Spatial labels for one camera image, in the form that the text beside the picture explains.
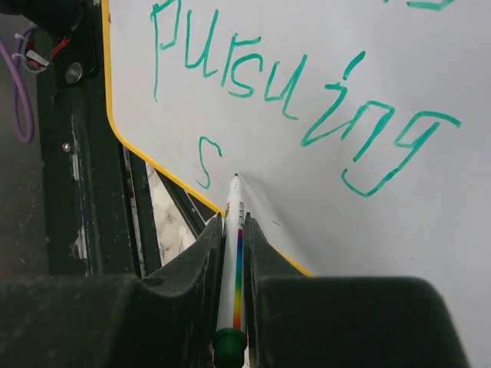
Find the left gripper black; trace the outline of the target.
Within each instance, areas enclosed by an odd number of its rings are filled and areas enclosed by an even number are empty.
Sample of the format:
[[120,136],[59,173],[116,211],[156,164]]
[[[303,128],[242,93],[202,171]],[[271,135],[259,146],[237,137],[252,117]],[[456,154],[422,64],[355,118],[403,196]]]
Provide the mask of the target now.
[[22,14],[46,31],[54,46],[50,62],[58,90],[94,77],[100,69],[97,56],[95,1],[23,1]]

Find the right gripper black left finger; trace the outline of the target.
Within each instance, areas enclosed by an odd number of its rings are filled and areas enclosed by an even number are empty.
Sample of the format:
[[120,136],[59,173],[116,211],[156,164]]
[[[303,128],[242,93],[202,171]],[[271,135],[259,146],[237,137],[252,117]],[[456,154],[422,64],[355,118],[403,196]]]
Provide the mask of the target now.
[[208,367],[222,219],[143,279],[130,275],[1,282],[3,367]]

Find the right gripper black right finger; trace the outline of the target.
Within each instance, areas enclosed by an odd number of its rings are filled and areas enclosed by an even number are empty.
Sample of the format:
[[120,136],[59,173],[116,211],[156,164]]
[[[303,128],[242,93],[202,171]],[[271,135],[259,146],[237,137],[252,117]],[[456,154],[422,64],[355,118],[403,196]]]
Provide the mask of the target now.
[[309,277],[244,228],[254,367],[466,367],[437,290],[412,277]]

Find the white whiteboard marker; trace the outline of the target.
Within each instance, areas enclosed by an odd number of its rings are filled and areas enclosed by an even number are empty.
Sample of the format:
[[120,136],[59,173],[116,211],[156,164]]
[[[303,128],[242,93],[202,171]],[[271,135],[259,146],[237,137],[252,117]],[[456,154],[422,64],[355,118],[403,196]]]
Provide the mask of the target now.
[[229,186],[223,226],[223,263],[216,332],[213,334],[215,367],[242,367],[247,347],[243,235],[245,208],[242,186],[235,174]]

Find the yellow framed whiteboard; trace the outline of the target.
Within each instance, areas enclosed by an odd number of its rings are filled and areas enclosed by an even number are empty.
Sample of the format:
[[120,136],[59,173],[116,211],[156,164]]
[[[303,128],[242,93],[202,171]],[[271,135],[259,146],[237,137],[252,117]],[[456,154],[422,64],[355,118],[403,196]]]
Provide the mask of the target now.
[[117,138],[316,275],[412,275],[490,365],[488,1],[104,1]]

